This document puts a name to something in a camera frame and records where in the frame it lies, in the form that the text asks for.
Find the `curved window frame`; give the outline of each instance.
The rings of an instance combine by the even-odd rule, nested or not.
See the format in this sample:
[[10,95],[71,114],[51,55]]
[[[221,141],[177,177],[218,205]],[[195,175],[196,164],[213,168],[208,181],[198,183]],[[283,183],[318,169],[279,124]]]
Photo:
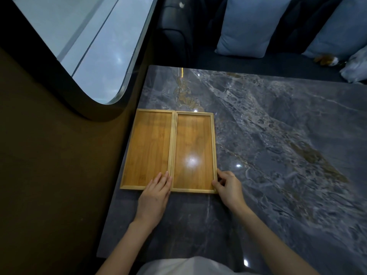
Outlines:
[[12,56],[30,75],[51,91],[64,105],[92,121],[109,121],[118,117],[126,108],[133,91],[149,35],[153,30],[154,10],[147,33],[142,41],[132,72],[122,83],[123,95],[117,96],[108,104],[101,104],[90,98],[67,73],[61,63],[34,30],[25,16],[12,0],[1,0],[1,19],[3,25],[0,46]]

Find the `blue-gray cushion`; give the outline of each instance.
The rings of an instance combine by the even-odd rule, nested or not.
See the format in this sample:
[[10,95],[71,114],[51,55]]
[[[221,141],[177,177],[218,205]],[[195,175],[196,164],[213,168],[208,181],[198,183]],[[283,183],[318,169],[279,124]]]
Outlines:
[[262,58],[291,0],[228,0],[220,55]]
[[367,0],[343,0],[303,55],[348,59],[367,44]]

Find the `person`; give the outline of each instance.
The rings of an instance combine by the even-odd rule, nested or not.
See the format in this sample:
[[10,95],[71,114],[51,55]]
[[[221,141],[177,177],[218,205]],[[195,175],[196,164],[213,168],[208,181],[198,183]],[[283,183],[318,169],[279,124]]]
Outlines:
[[[218,169],[220,181],[213,180],[222,202],[239,219],[248,234],[260,248],[266,263],[274,275],[319,274],[298,254],[281,241],[247,206],[241,182],[230,171]],[[133,222],[106,259],[96,275],[128,274],[143,243],[158,225],[170,196],[172,177],[159,173],[145,187],[138,200],[138,209]],[[210,259],[168,259],[146,263],[138,275],[145,274],[238,274],[223,264]]]

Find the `gray marble tabletop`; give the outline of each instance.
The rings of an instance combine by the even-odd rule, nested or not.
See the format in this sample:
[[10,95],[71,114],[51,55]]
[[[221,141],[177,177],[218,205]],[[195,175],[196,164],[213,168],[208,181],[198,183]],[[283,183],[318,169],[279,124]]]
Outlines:
[[[246,202],[321,274],[367,274],[367,87],[150,66],[139,108],[213,112],[218,167]],[[120,171],[97,256],[133,220],[138,191]],[[203,256],[270,273],[217,195],[172,193],[138,261]]]

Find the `rectangular tray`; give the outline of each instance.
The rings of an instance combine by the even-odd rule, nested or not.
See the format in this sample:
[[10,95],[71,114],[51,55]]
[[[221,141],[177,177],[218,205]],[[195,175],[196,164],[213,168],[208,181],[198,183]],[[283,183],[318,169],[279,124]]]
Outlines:
[[172,153],[172,191],[216,193],[217,178],[214,115],[206,112],[175,113]]
[[159,172],[171,171],[175,111],[137,109],[120,189],[143,190]]

